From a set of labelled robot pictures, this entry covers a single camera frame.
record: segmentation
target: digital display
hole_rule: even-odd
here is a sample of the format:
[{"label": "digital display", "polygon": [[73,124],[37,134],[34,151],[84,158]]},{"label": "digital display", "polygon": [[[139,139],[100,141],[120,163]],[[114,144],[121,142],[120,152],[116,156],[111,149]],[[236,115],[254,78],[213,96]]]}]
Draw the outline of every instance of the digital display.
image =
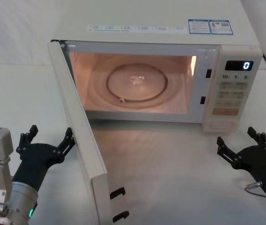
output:
[{"label": "digital display", "polygon": [[253,61],[227,61],[225,70],[250,71],[253,67]]}]

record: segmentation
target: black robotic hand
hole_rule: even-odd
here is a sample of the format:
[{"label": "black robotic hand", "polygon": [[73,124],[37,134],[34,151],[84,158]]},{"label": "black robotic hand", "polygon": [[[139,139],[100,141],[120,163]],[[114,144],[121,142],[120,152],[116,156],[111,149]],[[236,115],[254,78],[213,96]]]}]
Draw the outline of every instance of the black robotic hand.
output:
[{"label": "black robotic hand", "polygon": [[218,137],[217,154],[230,163],[234,169],[248,171],[257,182],[256,184],[258,185],[256,187],[261,187],[266,193],[266,134],[257,134],[252,127],[248,128],[247,133],[258,145],[234,153],[226,146],[223,139]]},{"label": "black robotic hand", "polygon": [[22,162],[13,177],[13,182],[25,183],[36,191],[39,190],[48,169],[54,164],[62,163],[75,145],[70,127],[58,147],[49,144],[31,144],[37,133],[37,126],[33,125],[29,133],[21,134],[16,152],[20,154]]}]

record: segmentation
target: orange button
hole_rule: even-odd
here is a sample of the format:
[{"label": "orange button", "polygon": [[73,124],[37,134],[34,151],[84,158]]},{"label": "orange button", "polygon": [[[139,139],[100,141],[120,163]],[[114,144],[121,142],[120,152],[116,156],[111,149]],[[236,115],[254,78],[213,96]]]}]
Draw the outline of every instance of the orange button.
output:
[{"label": "orange button", "polygon": [[214,108],[213,115],[237,116],[239,109]]}]

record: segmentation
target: green led light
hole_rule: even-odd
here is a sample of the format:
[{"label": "green led light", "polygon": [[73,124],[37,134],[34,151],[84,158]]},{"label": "green led light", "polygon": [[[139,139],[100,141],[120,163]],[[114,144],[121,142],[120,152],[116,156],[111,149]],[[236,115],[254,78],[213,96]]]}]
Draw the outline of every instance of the green led light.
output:
[{"label": "green led light", "polygon": [[33,209],[30,210],[29,217],[31,217],[33,214]]}]

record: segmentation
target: microwave top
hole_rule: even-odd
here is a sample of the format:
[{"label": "microwave top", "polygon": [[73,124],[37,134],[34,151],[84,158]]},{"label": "microwave top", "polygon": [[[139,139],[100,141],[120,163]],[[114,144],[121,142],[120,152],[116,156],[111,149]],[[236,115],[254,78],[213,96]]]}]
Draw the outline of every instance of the microwave top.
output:
[{"label": "microwave top", "polygon": [[240,0],[72,0],[52,39],[260,45]]}]

